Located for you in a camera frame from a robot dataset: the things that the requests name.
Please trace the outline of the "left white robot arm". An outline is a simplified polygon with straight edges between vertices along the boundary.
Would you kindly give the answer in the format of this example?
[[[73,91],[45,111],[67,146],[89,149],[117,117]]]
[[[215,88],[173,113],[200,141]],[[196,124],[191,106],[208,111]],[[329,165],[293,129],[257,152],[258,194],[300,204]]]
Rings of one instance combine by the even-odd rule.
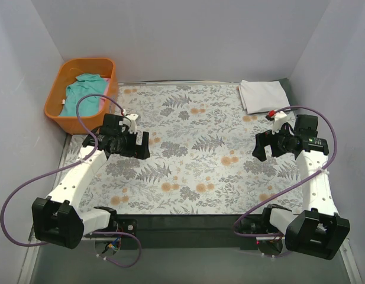
[[[105,114],[101,126],[82,142],[73,166],[46,198],[32,204],[36,239],[75,248],[83,236],[100,231],[111,237],[118,232],[116,210],[98,206],[88,212],[79,209],[91,180],[113,154],[145,160],[150,157],[149,133],[137,129],[137,114]]]

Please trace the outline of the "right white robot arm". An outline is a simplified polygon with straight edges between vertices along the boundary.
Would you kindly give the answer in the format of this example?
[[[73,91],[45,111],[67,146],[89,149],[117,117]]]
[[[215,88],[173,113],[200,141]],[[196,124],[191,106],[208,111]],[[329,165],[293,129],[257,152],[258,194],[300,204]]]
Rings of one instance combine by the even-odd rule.
[[[267,119],[273,121],[271,130],[256,134],[253,156],[266,161],[265,148],[272,157],[292,153],[303,184],[303,211],[294,215],[291,210],[270,204],[262,213],[261,230],[267,235],[280,231],[289,251],[331,260],[350,232],[350,223],[339,216],[332,199],[328,162],[328,143],[318,137],[318,119],[313,115],[298,115],[295,125],[288,123],[284,112],[271,111]]]

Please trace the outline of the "pink t shirt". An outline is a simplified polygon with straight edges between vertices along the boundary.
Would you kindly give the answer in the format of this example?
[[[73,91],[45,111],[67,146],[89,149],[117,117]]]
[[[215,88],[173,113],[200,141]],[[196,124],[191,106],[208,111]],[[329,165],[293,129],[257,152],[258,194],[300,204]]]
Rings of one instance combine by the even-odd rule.
[[[104,95],[104,96],[108,95],[108,89],[109,89],[110,81],[111,80],[109,78],[102,78],[99,81],[98,91],[100,91],[101,94]],[[103,110],[104,105],[105,105],[105,101],[106,101],[105,97],[100,97],[99,98],[99,111]]]

